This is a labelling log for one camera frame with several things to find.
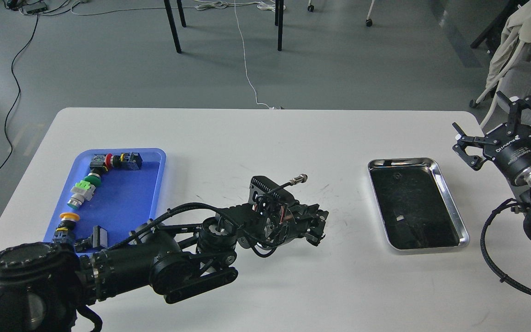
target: metal tray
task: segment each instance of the metal tray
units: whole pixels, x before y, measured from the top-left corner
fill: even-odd
[[[368,172],[394,249],[421,254],[468,244],[468,232],[434,160],[372,160]]]

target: table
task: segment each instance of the table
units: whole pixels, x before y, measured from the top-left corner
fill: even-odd
[[[182,27],[186,27],[186,18],[183,14],[182,0],[177,0],[177,12],[179,12],[179,19]],[[179,36],[177,35],[177,27],[175,26],[175,19],[173,18],[173,10],[171,10],[171,3],[169,0],[164,0],[165,10],[167,11],[167,19],[169,21],[169,28],[171,29],[171,36],[173,37],[173,44],[175,44],[175,51],[182,52],[182,47],[179,44]],[[278,27],[278,51],[282,51],[282,31],[284,27],[284,0],[276,0],[274,3],[274,24]]]
[[[174,305],[150,287],[99,302],[92,309],[104,331],[531,331],[531,296],[500,284],[478,245],[484,220],[511,191],[493,164],[474,172],[455,155],[454,121],[468,135],[481,133],[466,112],[68,108],[2,214],[0,250],[42,240],[82,151],[156,147],[168,156],[158,214],[183,202],[241,204],[253,175],[282,183],[303,172],[308,182],[290,192],[330,212],[327,236],[318,247],[295,240],[267,259],[237,246],[235,282]],[[411,157],[440,164],[470,233],[467,247],[399,255],[388,246],[366,166]],[[487,246],[504,271],[531,286],[521,220],[503,213]],[[91,327],[80,317],[73,330]]]

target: cloth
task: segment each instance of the cloth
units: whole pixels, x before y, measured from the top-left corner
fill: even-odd
[[[513,13],[505,23],[501,33],[501,44],[493,54],[493,59],[489,65],[489,75],[487,75],[485,84],[487,89],[493,87],[495,77],[514,53],[518,40],[525,43],[531,42],[531,0]]]

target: gray floor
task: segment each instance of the gray floor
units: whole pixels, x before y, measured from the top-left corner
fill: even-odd
[[[46,2],[55,7],[62,0]],[[486,109],[470,109],[468,101],[483,88],[489,57],[484,46],[467,46],[505,2],[380,1],[373,27],[366,28],[369,1],[313,0],[311,13],[307,0],[286,0],[282,52],[276,51],[272,12],[255,6],[237,12],[249,76],[260,101],[271,107],[482,116]],[[76,12],[161,5],[160,0],[93,0]],[[0,172],[0,214],[56,113],[65,107],[262,108],[245,80],[234,10],[185,13],[188,27],[179,28],[183,54],[175,53],[164,9],[40,18],[33,43],[15,66],[23,94],[8,125],[14,150]],[[0,2],[0,164],[8,153],[4,119],[17,93],[9,67],[35,19],[5,10]],[[82,121],[95,119],[75,119],[67,135],[87,135],[79,130]],[[112,124],[99,124],[99,130],[136,135]],[[53,157],[50,167],[55,167]],[[43,174],[34,190],[46,182]]]

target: blue tray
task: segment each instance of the blue tray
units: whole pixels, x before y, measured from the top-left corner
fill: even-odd
[[[95,189],[93,198],[85,201],[79,210],[67,206],[71,198],[71,189],[89,173],[89,162],[94,154],[112,155],[134,152],[141,154],[143,160],[138,171],[110,170],[101,176],[101,186]],[[59,215],[74,212],[80,216],[74,229],[76,239],[91,235],[93,226],[100,225],[108,231],[108,245],[116,244],[128,236],[149,218],[155,218],[157,199],[167,157],[161,149],[93,149],[81,153],[75,158],[67,182],[63,187],[59,202],[51,217],[44,235],[45,242],[51,242]]]

